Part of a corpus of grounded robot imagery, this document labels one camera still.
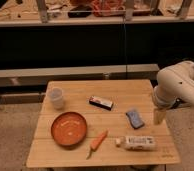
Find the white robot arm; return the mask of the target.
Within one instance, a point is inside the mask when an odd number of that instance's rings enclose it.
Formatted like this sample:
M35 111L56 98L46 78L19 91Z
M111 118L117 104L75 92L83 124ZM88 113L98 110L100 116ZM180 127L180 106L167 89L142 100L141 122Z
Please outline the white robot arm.
M166 111L177 99L194 107L194 62L182 61L161 69L156 76L158 85L152 92L154 124L163 122Z

